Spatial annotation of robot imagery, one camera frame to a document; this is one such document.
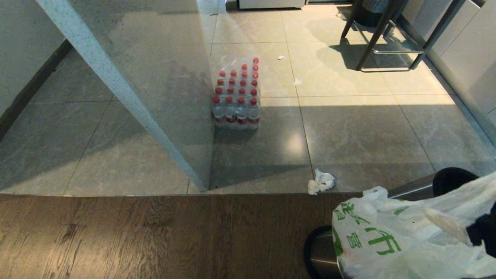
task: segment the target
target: trash can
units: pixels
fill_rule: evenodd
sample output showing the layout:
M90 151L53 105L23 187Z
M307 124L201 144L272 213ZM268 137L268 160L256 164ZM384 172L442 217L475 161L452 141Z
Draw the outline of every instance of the trash can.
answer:
M364 0L355 21L363 26L376 27L390 0Z
M418 201L438 197L479 178L461 168L445 168L389 191L392 199ZM341 273L334 250L332 226L315 229L303 248L304 262L311 279L352 279Z

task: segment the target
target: white cabinet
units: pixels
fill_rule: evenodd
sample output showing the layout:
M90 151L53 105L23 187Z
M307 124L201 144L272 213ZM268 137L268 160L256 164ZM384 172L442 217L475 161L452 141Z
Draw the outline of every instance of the white cabinet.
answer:
M240 9L301 8L305 0L240 0Z

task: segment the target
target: bottle label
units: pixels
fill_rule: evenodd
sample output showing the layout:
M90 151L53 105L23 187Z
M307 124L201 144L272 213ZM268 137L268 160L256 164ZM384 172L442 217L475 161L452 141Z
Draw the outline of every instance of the bottle label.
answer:
M236 116L226 116L226 121L229 123L236 122Z

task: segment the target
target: plastic water bottle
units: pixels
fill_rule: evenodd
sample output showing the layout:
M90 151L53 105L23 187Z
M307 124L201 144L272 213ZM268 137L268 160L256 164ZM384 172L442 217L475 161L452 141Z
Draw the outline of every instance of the plastic water bottle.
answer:
M245 98L238 98L238 111L236 112L236 117L238 119L238 126L240 130L247 128L248 115L247 115L247 105L245 103Z
M256 98L250 100L248 107L248 127L250 129L258 129L260 122L260 107Z
M227 103L227 108L226 108L226 122L228 127L232 127L236 123L236 109L237 105L233 103L233 97L232 96L227 96L226 97L226 103Z
M221 102L219 96L214 96L212 100L213 100L212 114L214 116L215 126L223 127L226 122L226 118L225 118L226 107Z

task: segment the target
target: tile floor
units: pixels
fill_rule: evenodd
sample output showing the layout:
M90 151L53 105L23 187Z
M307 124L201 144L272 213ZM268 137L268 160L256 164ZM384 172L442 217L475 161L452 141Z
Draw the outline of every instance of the tile floor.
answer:
M336 177L332 192L496 170L495 147L429 61L404 71L409 56L372 56L353 70L365 42L340 40L346 6L199 7L212 70L258 56L264 77L260 129L216 131L207 194L304 193L316 167ZM0 177L2 193L200 193L75 51L0 142Z

